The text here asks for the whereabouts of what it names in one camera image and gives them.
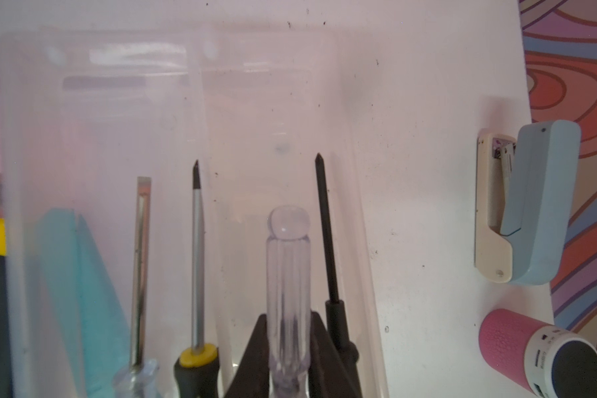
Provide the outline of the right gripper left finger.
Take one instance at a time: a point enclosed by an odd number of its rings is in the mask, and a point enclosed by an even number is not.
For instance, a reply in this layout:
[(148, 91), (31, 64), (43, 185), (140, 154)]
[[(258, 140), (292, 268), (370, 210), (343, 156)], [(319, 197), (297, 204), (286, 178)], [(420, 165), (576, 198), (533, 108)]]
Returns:
[(270, 345), (267, 316), (262, 314), (250, 335), (237, 372), (225, 398), (268, 398), (270, 396)]

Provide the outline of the yellow handle screwdriver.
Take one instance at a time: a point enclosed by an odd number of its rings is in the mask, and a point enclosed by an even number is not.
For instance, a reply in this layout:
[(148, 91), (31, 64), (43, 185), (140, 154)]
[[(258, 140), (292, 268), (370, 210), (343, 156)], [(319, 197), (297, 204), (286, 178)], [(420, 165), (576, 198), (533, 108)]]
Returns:
[(352, 388), (353, 397), (362, 397), (357, 368), (359, 353), (356, 345), (350, 339), (345, 303), (339, 297), (326, 170), (323, 156), (320, 153), (317, 153), (315, 158), (315, 171), (328, 280), (329, 298), (325, 303), (328, 334), (343, 364), (343, 371), (348, 378), (348, 385)]

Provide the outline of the pink plastic tool box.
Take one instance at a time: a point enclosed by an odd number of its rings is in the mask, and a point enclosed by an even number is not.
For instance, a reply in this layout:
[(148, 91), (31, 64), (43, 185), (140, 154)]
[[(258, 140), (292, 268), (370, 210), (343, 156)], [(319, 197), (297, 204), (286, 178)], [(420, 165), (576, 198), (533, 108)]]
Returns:
[(323, 156), (338, 287), (360, 353), (363, 396), (386, 372), (343, 97), (348, 49), (334, 33), (273, 30), (53, 31), (0, 36), (0, 133), (13, 394), (76, 391), (36, 253), (54, 208), (83, 216), (130, 324), (136, 188), (152, 181), (146, 355), (162, 397), (190, 344), (192, 169), (207, 223), (206, 337), (231, 384), (266, 310), (268, 217), (308, 212), (311, 306), (328, 284), (314, 161)]

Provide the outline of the black yellow phillips screwdriver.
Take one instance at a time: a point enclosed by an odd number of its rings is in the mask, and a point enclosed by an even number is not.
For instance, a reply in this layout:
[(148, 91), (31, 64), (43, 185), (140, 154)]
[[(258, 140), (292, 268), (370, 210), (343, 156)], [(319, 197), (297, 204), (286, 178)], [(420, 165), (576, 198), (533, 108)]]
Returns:
[(219, 349), (205, 336), (205, 221), (200, 165), (192, 169), (192, 311), (190, 347), (173, 365), (179, 396), (218, 396)]

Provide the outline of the teal utility knife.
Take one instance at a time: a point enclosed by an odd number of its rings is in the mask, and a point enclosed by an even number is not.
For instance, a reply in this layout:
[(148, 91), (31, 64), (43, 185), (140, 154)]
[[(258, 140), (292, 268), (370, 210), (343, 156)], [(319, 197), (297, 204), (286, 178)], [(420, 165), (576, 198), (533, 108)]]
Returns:
[(114, 375), (128, 360), (129, 325), (84, 217), (49, 210), (36, 224), (36, 253), (76, 391), (114, 396)]

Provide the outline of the clear handle screwdriver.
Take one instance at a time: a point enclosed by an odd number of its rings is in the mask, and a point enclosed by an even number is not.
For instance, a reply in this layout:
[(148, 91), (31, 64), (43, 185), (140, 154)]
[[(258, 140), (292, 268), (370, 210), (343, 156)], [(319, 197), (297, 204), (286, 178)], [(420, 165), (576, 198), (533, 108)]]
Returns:
[(137, 180), (129, 362), (114, 377), (116, 397), (159, 395), (156, 386), (158, 362), (145, 355), (151, 185), (150, 177)]
[(301, 207), (276, 207), (266, 242), (267, 337), (272, 397), (306, 397), (310, 367), (310, 219)]

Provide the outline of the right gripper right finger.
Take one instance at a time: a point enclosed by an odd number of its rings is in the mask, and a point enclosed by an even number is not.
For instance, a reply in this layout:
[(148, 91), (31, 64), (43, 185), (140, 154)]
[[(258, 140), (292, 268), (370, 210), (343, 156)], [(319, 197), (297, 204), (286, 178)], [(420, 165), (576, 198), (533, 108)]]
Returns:
[(308, 394), (310, 397), (361, 397), (343, 364), (328, 331), (316, 312), (311, 313), (310, 365)]

